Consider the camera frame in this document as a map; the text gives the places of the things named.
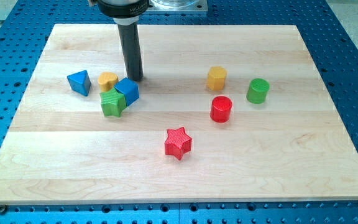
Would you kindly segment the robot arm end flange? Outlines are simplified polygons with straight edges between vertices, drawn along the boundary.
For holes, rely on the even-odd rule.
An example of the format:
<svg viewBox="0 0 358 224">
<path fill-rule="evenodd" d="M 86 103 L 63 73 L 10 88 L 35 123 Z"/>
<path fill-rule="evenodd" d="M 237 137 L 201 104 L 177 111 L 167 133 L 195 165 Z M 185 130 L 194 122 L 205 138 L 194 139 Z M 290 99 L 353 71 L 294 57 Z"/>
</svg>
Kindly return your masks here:
<svg viewBox="0 0 358 224">
<path fill-rule="evenodd" d="M 106 16 L 120 19 L 139 16 L 149 8 L 149 0 L 88 0 L 88 4 L 98 6 Z"/>
</svg>

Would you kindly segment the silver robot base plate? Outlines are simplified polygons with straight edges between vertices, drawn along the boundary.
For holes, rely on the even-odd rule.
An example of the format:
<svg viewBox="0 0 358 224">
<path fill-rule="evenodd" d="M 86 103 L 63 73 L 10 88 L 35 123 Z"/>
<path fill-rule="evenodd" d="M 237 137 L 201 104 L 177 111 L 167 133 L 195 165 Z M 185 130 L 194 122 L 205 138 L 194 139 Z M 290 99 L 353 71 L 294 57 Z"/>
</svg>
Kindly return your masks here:
<svg viewBox="0 0 358 224">
<path fill-rule="evenodd" d="M 148 12 L 206 12 L 207 0 L 150 0 Z"/>
</svg>

